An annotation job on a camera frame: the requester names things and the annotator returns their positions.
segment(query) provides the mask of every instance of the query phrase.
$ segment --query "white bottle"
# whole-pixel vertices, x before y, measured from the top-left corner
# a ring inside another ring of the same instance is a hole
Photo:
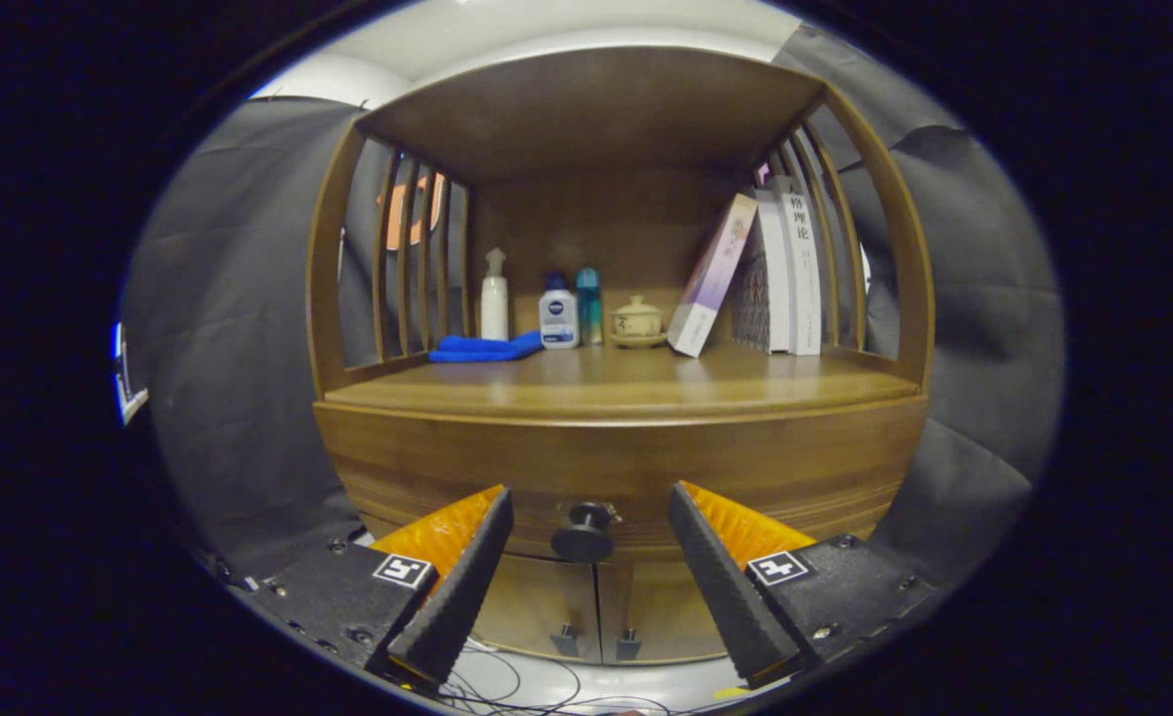
[[[501,249],[490,249],[486,254],[486,261],[490,263],[490,271],[486,273],[486,281],[481,282],[481,338],[490,340],[510,340],[508,325],[506,325],[506,278],[503,277],[503,259],[506,255]]]
[[[564,273],[547,273],[547,293],[537,299],[537,332],[543,349],[577,345],[577,299],[564,288]]]

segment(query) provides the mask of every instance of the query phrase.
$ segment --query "blue towel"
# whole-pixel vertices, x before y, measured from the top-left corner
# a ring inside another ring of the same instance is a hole
[[[535,350],[542,350],[542,336],[537,331],[529,331],[514,340],[446,336],[427,359],[432,363],[516,362]]]

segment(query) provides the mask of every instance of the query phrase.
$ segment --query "shelf surface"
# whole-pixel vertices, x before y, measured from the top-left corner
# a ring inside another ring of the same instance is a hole
[[[913,381],[841,354],[766,354],[720,343],[700,358],[665,345],[605,345],[541,350],[510,363],[428,363],[330,391],[326,401],[441,418],[679,421],[764,418],[911,394]]]
[[[450,76],[358,127],[465,185],[595,169],[750,173],[822,92],[737,55],[599,47]]]

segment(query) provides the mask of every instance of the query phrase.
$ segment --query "white floor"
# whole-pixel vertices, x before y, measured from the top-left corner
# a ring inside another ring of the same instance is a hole
[[[520,712],[510,707],[526,707],[537,712],[554,708],[554,712],[582,715],[638,711],[665,716],[721,707],[767,690],[746,694],[745,687],[727,657],[670,667],[585,666],[495,651],[468,641],[441,694],[472,698],[452,703],[475,712]]]

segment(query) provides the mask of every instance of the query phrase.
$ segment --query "blue bottle cap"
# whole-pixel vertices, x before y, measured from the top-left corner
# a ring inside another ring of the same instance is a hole
[[[585,269],[577,272],[577,288],[578,289],[599,289],[599,273],[596,273],[596,269],[586,266]]]

